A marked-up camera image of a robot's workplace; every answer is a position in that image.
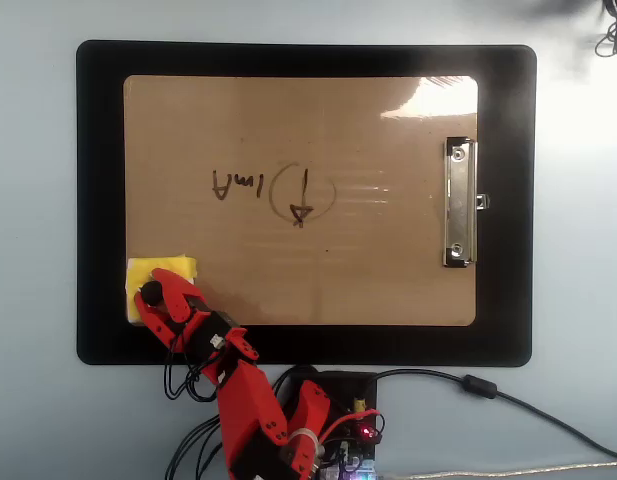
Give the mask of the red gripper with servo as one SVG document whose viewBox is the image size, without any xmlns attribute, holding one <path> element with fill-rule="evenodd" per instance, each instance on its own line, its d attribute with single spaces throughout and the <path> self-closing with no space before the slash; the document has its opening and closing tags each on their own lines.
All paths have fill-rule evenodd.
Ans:
<svg viewBox="0 0 617 480">
<path fill-rule="evenodd" d="M 156 268 L 152 278 L 160 283 L 170 317 L 159 307 L 146 303 L 140 292 L 134 296 L 142 323 L 173 353 L 183 353 L 193 333 L 210 316 L 201 291 L 170 270 Z"/>
</svg>

